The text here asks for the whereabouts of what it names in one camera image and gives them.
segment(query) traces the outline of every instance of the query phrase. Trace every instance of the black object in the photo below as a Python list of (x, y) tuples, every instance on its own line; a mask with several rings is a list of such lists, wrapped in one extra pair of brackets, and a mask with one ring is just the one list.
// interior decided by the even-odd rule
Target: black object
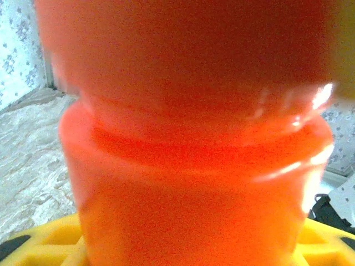
[(316, 219), (316, 216), (315, 216), (315, 214), (313, 213), (312, 210), (310, 210), (310, 212), (308, 213), (308, 218), (309, 218), (309, 219), (312, 219), (312, 220), (315, 220), (315, 219)]
[(0, 262), (3, 261), (12, 252), (18, 249), (24, 242), (29, 240), (31, 236), (20, 236), (11, 240), (8, 240), (0, 245)]
[(324, 223), (328, 226), (332, 226), (340, 230), (355, 234), (355, 228), (351, 227), (351, 223), (349, 223), (346, 219), (340, 218), (335, 209), (330, 205), (331, 199), (329, 196), (320, 196), (321, 198), (312, 208), (312, 211), (316, 216), (314, 220), (320, 223)]
[(355, 240), (348, 238), (348, 237), (342, 237), (341, 240), (343, 240), (343, 242), (348, 245), (349, 247), (351, 247), (353, 249), (353, 251), (355, 251)]

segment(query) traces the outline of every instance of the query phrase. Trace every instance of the orange jar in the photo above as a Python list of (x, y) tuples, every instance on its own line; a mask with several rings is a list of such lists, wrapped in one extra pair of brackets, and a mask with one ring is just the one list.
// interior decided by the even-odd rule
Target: orange jar
[(92, 265), (291, 265), (332, 149), (332, 2), (36, 3), (82, 96), (60, 137)]

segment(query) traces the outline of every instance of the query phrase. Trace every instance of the floral wallpaper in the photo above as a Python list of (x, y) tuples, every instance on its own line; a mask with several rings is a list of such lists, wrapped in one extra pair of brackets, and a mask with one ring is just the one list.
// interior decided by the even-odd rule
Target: floral wallpaper
[(0, 110), (46, 83), (33, 0), (0, 0)]
[(335, 144), (328, 170), (348, 176), (355, 170), (355, 104), (335, 103), (322, 116), (332, 128)]

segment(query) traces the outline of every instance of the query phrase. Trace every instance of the orange liquid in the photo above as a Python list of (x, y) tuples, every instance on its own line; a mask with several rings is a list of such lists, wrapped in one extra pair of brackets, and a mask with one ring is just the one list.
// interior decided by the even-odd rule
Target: orange liquid
[(81, 103), (60, 135), (94, 266), (289, 266), (332, 139), (316, 117), (255, 146), (153, 145), (95, 128)]

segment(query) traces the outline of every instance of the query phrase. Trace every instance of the white wall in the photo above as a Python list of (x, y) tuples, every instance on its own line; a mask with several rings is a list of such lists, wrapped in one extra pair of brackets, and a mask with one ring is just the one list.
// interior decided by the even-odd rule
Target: white wall
[(327, 169), (340, 175), (351, 175), (355, 169), (355, 103), (339, 101), (322, 116), (333, 131), (335, 144)]
[(0, 0), (0, 111), (47, 83), (32, 0)]

